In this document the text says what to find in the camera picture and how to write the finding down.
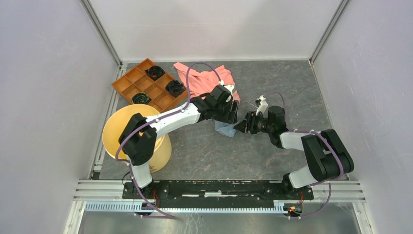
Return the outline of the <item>light blue plastic trash bag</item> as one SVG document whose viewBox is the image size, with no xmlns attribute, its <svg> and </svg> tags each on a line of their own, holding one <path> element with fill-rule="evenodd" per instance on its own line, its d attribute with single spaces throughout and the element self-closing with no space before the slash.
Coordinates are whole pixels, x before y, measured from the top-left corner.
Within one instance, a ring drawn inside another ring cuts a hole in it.
<svg viewBox="0 0 413 234">
<path fill-rule="evenodd" d="M 226 137 L 235 137 L 237 130 L 234 129 L 235 124 L 224 123 L 220 121 L 214 121 L 215 131 Z"/>
</svg>

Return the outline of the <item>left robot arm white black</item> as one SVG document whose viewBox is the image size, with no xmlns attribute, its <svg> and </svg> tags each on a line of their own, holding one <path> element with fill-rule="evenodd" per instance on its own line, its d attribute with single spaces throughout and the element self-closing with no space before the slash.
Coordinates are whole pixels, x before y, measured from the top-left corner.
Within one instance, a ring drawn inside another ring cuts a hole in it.
<svg viewBox="0 0 413 234">
<path fill-rule="evenodd" d="M 120 146 L 116 155 L 120 152 L 126 155 L 135 183 L 134 192 L 140 198 L 148 198 L 153 192 L 149 160 L 156 141 L 174 130 L 204 120 L 236 123 L 239 102 L 233 97 L 234 90 L 234 85 L 219 84 L 210 93 L 193 97 L 170 111 L 149 117 L 140 113 L 132 115 L 119 137 Z"/>
</svg>

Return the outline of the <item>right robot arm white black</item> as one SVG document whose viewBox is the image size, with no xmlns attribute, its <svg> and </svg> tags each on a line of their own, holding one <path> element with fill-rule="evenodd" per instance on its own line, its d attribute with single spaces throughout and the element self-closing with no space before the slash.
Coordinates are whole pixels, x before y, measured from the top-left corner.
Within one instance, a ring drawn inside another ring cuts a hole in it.
<svg viewBox="0 0 413 234">
<path fill-rule="evenodd" d="M 301 188 L 339 179 L 355 168 L 352 157 L 334 129 L 320 132 L 289 130 L 285 110 L 280 106 L 269 107 L 267 116 L 257 111 L 248 112 L 234 129 L 244 134 L 266 133 L 277 148 L 304 152 L 306 166 L 283 176 L 281 192 L 288 199 L 298 196 Z"/>
</svg>

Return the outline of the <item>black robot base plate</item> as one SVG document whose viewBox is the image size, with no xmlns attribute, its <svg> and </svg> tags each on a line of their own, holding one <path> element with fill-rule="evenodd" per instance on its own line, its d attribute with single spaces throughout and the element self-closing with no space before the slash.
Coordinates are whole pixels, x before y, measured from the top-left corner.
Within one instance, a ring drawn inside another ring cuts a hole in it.
<svg viewBox="0 0 413 234">
<path fill-rule="evenodd" d="M 274 201 L 314 198 L 309 187 L 271 180 L 159 180 L 141 193 L 157 208 L 272 208 Z"/>
</svg>

